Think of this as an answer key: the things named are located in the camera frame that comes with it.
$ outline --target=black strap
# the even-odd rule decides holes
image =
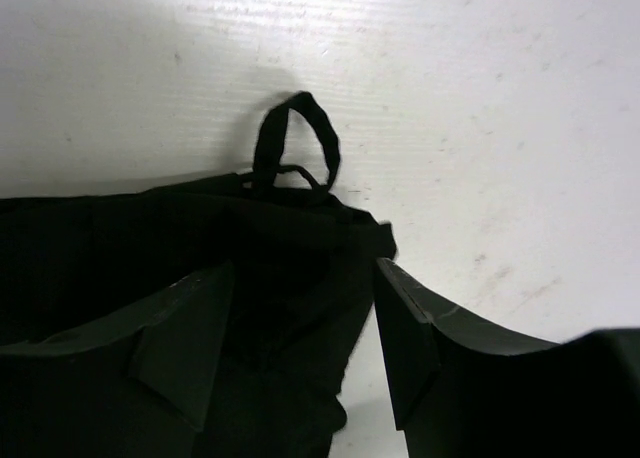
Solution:
[[[322,145],[325,163],[329,170],[327,183],[324,185],[320,185],[313,176],[301,166],[280,164],[280,160],[284,154],[284,144],[289,124],[289,110],[297,111],[307,120]],[[336,135],[336,132],[331,126],[329,117],[324,110],[320,108],[311,93],[306,91],[299,92],[269,110],[260,127],[258,143],[256,144],[253,173],[251,174],[251,178],[254,181],[254,188],[264,190],[273,187],[278,173],[297,171],[309,181],[315,192],[314,198],[320,199],[331,190],[331,187],[338,177],[339,168],[340,144],[338,135]]]

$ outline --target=scuff mark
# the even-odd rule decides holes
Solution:
[[[438,317],[438,319],[442,320],[443,318],[448,318],[451,315],[455,314],[459,309],[460,309],[460,307],[458,305],[456,305],[453,308],[451,308],[449,311],[447,311],[446,313],[443,313],[442,315],[440,315]]]
[[[589,64],[589,68],[595,68],[595,67],[601,67],[606,65],[607,62],[604,60],[604,58],[600,58],[592,63]]]
[[[553,288],[555,288],[556,286],[560,285],[561,283],[562,283],[562,277],[556,276],[553,280],[551,280],[546,285],[540,286],[539,288],[536,288],[533,291],[524,292],[522,294],[524,296],[524,299],[520,302],[520,304],[518,304],[518,306],[516,306],[509,313],[507,313],[506,316],[513,315],[515,312],[517,312],[520,308],[525,306],[531,300],[535,300],[535,299],[540,298],[541,296],[549,293],[549,291],[551,291]]]
[[[484,253],[480,253],[473,260],[473,262],[476,264],[476,268],[480,268],[485,261],[487,261],[487,255],[485,255]]]
[[[500,287],[502,282],[512,275],[514,269],[511,266],[505,265],[500,267],[495,273],[487,277],[476,293],[473,304],[481,303],[485,298],[493,298],[495,291]]]

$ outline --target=black fabric bag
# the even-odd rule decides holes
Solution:
[[[290,110],[319,184],[281,165]],[[329,192],[338,137],[306,92],[253,172],[107,197],[0,200],[0,456],[326,457],[390,225]],[[310,189],[276,188],[296,171]]]

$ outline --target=white backdrop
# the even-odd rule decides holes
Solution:
[[[0,194],[107,193],[248,166],[312,91],[337,194],[399,262],[565,340],[640,324],[638,0],[0,0]],[[297,123],[288,162],[323,176]],[[367,328],[333,457],[406,456]]]

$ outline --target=carrying handle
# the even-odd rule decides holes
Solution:
[[[284,144],[289,124],[289,111],[295,110],[311,125],[322,146],[324,160],[329,170],[327,183],[319,184],[304,168],[297,165],[281,165]],[[264,118],[258,133],[253,173],[254,188],[260,191],[273,187],[276,175],[291,171],[299,172],[314,190],[315,200],[326,196],[338,177],[340,168],[340,144],[338,135],[331,126],[329,117],[313,98],[311,93],[296,93],[283,103],[275,106]]]

